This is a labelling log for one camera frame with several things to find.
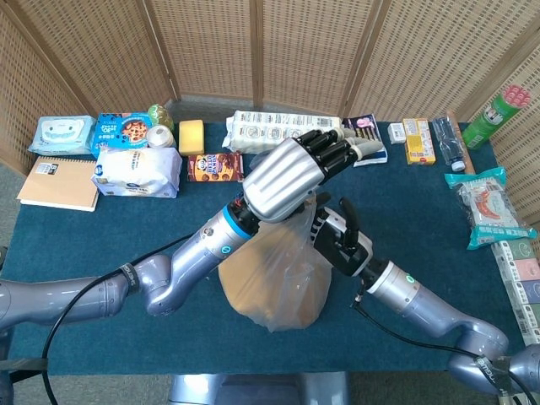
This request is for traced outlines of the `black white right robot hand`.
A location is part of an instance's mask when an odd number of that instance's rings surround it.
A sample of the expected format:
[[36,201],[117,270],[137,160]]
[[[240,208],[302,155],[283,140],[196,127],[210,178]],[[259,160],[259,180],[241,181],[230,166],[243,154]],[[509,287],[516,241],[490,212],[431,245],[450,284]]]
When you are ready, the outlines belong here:
[[373,257],[372,241],[359,230],[359,215],[354,205],[342,197],[343,215],[328,208],[329,192],[316,196],[316,215],[310,239],[314,248],[340,273],[356,277]]

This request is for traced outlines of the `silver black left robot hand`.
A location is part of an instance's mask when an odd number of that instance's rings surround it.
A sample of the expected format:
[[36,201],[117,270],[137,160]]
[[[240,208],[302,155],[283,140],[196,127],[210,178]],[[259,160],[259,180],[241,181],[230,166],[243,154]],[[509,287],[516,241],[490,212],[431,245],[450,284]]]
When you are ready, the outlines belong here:
[[281,222],[316,188],[383,148],[380,141],[349,133],[310,130],[283,140],[243,181],[250,211],[262,222]]

